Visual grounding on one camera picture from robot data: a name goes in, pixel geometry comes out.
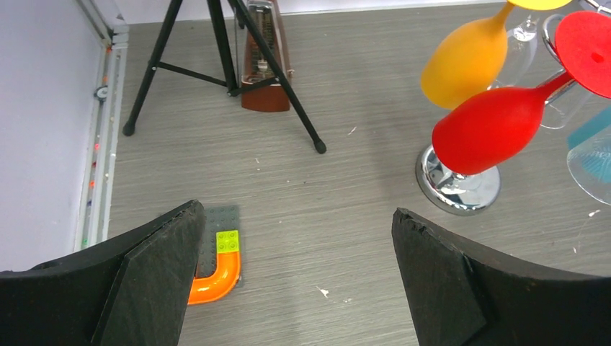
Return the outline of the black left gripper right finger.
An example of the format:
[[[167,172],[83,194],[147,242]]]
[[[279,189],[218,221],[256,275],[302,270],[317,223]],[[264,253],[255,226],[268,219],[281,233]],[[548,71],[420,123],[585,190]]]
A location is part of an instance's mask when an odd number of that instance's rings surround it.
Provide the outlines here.
[[[405,208],[392,238],[420,345],[608,345],[610,279],[482,245]]]

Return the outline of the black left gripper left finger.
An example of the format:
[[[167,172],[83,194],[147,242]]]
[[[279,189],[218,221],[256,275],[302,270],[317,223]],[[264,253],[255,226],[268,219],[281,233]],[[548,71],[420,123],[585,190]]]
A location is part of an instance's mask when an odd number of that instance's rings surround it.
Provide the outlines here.
[[[119,236],[1,273],[3,345],[176,345],[198,263],[197,200]]]

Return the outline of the blue wine glass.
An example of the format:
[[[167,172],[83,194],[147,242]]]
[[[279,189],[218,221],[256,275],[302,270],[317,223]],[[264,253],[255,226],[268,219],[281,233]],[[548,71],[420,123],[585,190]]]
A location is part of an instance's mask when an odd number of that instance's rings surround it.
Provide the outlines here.
[[[610,183],[610,107],[587,120],[566,141],[572,174]]]

